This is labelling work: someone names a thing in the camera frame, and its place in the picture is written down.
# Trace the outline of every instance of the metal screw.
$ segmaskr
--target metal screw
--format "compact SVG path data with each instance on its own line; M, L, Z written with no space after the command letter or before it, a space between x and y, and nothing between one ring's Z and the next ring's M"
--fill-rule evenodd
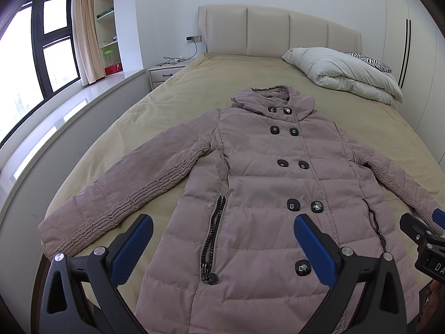
M343 248L341 249L341 252L342 252L343 255L345 255L345 256L352 256L352 254L354 253L354 250L351 249L350 247L345 246L345 247L343 247Z
M386 261L391 261L391 260L392 260L392 255L391 255L390 253L388 253L388 252L385 252L385 253L383 254L383 258L384 258Z
M94 249L94 254L96 255L96 256L100 256L100 255L103 255L104 253L105 253L105 247L103 247L103 246L98 246L98 247L96 247L95 249Z
M62 261L64 257L65 257L65 255L64 255L63 253L59 252L58 254L56 254L56 255L54 256L54 260L56 260L56 261Z

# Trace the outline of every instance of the wardrobe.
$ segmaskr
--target wardrobe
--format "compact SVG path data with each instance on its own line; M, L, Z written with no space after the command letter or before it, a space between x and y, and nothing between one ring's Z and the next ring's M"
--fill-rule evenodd
M386 0L382 60L402 90L400 115L445 170L445 39L420 0Z

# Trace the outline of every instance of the upholstered headboard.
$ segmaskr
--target upholstered headboard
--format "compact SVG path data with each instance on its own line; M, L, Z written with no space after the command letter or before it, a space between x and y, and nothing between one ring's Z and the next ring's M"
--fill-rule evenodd
M358 31L286 9L200 6L198 27L208 52L220 54L280 58L291 48L315 46L361 53Z

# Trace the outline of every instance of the white shelf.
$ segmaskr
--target white shelf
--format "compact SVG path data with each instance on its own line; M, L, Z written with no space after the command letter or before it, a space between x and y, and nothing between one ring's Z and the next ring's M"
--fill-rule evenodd
M102 48L106 48L107 46L113 45L113 44L115 44L115 43L117 43L117 40L116 40L116 41L113 41L112 43L108 43L108 44L106 44L106 45L104 45L104 46L101 46L101 49L102 49Z
M96 19L96 21L108 20L110 18L114 19L114 10L109 12L109 13L107 13L107 14L105 14L105 15L102 15L99 19Z

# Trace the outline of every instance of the jacket pocket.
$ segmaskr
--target jacket pocket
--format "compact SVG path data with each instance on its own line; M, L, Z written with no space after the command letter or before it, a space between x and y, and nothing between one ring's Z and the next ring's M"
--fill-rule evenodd
M212 271L214 267L213 253L215 249L216 236L221 223L222 211L226 205L226 197L219 196L216 203L215 211L210 219L210 227L207 238L204 242L204 247L201 252L201 280L203 283L215 285L219 278L218 275Z
M363 202L365 202L366 206L368 207L368 217L369 222L371 223L371 227L374 230L375 234L380 240L380 245L382 246L382 251L387 252L386 250L386 240L385 237L382 234L382 231L380 231L380 225L379 221L377 220L377 215L375 214L375 211L371 208L368 201L364 198L362 198Z

